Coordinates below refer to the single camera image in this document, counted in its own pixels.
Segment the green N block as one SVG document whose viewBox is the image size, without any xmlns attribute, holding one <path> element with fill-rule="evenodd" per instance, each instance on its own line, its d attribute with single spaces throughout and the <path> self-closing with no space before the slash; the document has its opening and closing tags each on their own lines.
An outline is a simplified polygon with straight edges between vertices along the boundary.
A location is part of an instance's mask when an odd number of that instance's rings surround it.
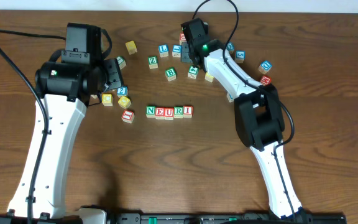
<svg viewBox="0 0 358 224">
<path fill-rule="evenodd" d="M 147 118 L 154 118 L 155 117 L 155 110 L 156 110 L 156 106 L 146 106 L 145 109 L 145 115 Z"/>
</svg>

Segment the green R block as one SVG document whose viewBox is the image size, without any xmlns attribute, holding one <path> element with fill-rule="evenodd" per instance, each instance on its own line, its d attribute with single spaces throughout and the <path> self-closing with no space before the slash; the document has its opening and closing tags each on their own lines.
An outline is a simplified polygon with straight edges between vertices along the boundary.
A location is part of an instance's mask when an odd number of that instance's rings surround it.
<svg viewBox="0 0 358 224">
<path fill-rule="evenodd" d="M 176 106 L 174 107 L 174 118 L 183 118 L 183 107 Z"/>
</svg>

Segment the red E block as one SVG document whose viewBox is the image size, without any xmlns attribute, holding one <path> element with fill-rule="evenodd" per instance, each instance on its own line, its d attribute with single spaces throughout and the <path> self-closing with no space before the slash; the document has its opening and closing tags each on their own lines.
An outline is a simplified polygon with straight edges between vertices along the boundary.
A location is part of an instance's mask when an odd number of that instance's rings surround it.
<svg viewBox="0 0 358 224">
<path fill-rule="evenodd" d="M 155 118 L 156 119 L 165 119 L 165 108 L 156 107 L 155 108 Z"/>
</svg>

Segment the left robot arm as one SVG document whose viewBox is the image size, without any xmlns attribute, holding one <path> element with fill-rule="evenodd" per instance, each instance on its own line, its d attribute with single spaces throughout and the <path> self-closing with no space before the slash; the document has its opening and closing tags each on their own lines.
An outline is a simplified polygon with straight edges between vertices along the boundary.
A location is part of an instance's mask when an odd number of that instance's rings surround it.
<svg viewBox="0 0 358 224">
<path fill-rule="evenodd" d="M 106 30 L 69 23 L 65 47 L 35 73 L 32 140 L 19 186 L 0 214 L 3 223 L 113 223 L 105 208 L 85 206 L 67 212 L 65 190 L 70 158 L 92 96 L 122 87 L 121 69 L 103 50 Z"/>
</svg>

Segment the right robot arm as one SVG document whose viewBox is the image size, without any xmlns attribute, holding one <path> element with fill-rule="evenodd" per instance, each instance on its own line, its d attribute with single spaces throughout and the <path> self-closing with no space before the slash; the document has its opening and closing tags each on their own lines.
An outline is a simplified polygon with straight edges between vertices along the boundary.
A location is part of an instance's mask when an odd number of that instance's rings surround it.
<svg viewBox="0 0 358 224">
<path fill-rule="evenodd" d="M 284 158 L 284 116 L 290 113 L 272 85 L 254 80 L 235 62 L 227 45 L 211 39 L 200 18 L 181 24 L 193 64 L 212 74 L 234 100 L 236 132 L 254 154 L 266 184 L 270 212 L 283 223 L 307 223 Z"/>
</svg>

